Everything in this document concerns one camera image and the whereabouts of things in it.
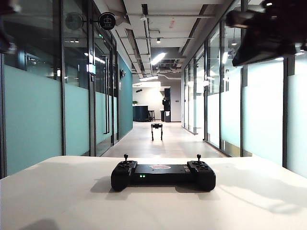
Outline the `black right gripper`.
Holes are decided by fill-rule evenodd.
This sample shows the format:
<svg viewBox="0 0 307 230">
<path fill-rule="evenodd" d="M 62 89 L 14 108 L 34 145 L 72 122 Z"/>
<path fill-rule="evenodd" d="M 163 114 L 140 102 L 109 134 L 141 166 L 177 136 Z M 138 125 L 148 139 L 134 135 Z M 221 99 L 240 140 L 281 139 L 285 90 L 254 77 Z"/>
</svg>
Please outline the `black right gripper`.
<svg viewBox="0 0 307 230">
<path fill-rule="evenodd" d="M 303 13 L 254 13 L 232 10 L 226 25 L 246 29 L 233 58 L 233 66 L 243 66 L 286 57 L 307 49 L 307 16 Z"/>
</svg>

